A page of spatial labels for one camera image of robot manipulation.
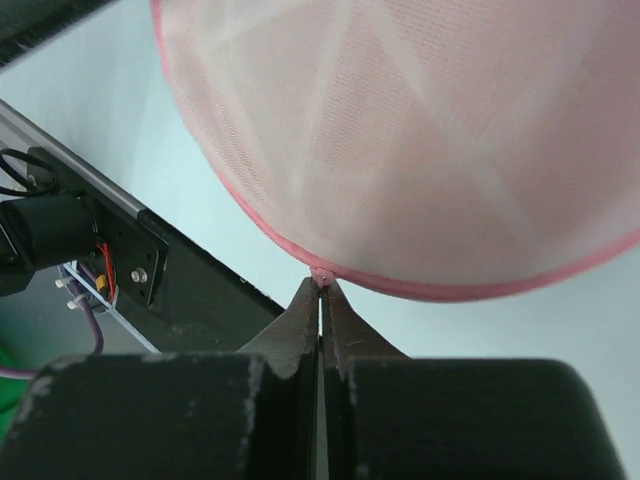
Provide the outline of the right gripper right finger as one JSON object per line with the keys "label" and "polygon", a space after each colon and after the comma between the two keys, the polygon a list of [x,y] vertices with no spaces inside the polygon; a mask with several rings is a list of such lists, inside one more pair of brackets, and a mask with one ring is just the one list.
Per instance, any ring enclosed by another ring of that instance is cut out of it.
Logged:
{"label": "right gripper right finger", "polygon": [[412,359],[322,289],[333,479],[621,479],[595,400],[551,359]]}

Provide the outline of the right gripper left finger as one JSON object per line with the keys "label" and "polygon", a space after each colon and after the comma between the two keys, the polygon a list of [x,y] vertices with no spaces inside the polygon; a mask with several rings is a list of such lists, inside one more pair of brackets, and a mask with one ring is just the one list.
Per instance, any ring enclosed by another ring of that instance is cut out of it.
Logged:
{"label": "right gripper left finger", "polygon": [[312,479],[319,290],[240,350],[68,356],[31,382],[5,479]]}

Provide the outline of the pink mesh laundry bag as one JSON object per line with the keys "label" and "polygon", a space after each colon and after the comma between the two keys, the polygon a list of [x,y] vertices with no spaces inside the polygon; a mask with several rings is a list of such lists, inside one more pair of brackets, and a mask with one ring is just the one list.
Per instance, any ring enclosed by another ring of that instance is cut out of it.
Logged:
{"label": "pink mesh laundry bag", "polygon": [[156,1],[184,123],[319,283],[512,295],[639,241],[635,1]]}

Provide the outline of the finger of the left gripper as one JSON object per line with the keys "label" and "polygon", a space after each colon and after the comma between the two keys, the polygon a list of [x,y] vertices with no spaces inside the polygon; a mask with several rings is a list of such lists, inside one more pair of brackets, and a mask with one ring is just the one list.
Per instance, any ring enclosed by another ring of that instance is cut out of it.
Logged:
{"label": "finger of the left gripper", "polygon": [[29,54],[113,0],[2,0],[1,67]]}

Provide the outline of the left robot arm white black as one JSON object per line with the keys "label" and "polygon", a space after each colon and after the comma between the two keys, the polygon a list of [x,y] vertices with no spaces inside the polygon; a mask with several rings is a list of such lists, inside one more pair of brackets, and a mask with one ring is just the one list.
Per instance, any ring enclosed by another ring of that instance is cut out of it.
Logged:
{"label": "left robot arm white black", "polygon": [[[4,1],[1,67],[25,58],[105,7],[103,1]],[[86,259],[98,228],[80,184],[88,164],[7,102],[1,104],[1,293],[24,291],[34,274]]]}

